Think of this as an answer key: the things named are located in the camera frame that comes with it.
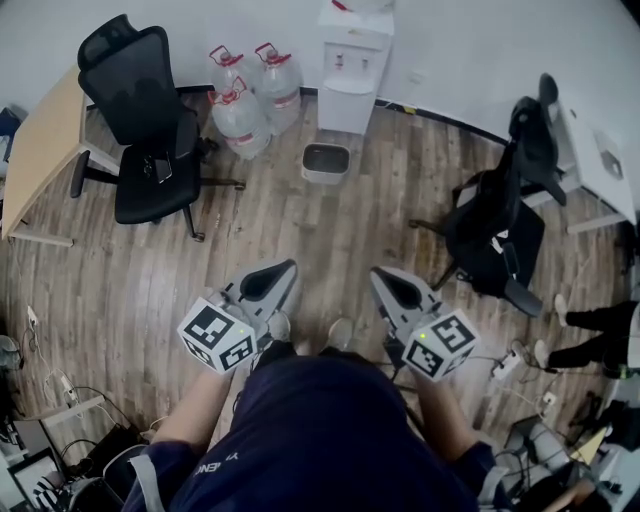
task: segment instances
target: wooden desk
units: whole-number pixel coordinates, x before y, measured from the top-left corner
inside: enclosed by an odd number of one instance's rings
[[[71,247],[73,240],[38,233],[20,225],[38,196],[78,153],[89,150],[91,160],[113,174],[118,162],[85,140],[85,94],[73,65],[47,93],[18,129],[4,190],[2,238],[23,238]]]

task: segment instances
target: white sneaker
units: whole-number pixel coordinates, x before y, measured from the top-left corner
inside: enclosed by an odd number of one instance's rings
[[[556,313],[558,314],[558,320],[560,320],[560,325],[562,327],[567,326],[567,301],[564,300],[564,297],[560,294],[556,295],[553,299],[553,304],[556,308]]]
[[[536,344],[533,346],[533,355],[540,368],[549,367],[549,349],[544,340],[536,341]]]
[[[291,322],[282,311],[276,311],[268,321],[269,334],[274,340],[289,341],[291,336]]]
[[[338,318],[329,329],[327,346],[347,350],[353,339],[354,324],[350,318]]]

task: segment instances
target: dark blue shirt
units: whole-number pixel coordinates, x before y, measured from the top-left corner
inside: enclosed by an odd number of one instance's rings
[[[447,465],[411,431],[382,372],[330,357],[254,372],[229,434],[201,459],[181,443],[146,453],[165,509],[198,512],[477,510],[495,464],[477,444]],[[138,484],[124,510],[145,510]]]

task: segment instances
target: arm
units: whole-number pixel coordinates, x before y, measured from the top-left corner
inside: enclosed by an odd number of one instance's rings
[[[595,485],[588,479],[583,478],[571,489],[566,490],[564,494],[556,498],[543,512],[558,512],[570,505],[580,506],[595,490]]]
[[[152,444],[161,441],[187,443],[196,453],[204,453],[229,394],[233,372],[218,375],[204,370],[178,407],[164,420]]]
[[[445,461],[455,462],[478,442],[458,400],[446,382],[412,372],[424,419],[425,441]]]

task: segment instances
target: large plastic water jug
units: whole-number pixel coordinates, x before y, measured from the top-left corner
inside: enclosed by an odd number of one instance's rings
[[[269,119],[271,132],[279,135],[300,115],[301,77],[291,54],[280,55],[271,43],[256,48],[264,63],[256,87]]]
[[[224,91],[233,87],[236,78],[242,78],[249,90],[255,94],[256,78],[259,69],[244,58],[244,54],[232,55],[224,45],[213,50],[209,57],[215,62],[211,73],[211,83],[217,91]]]
[[[209,92],[213,121],[229,147],[251,160],[269,145],[271,132],[256,97],[237,77],[232,87]]]

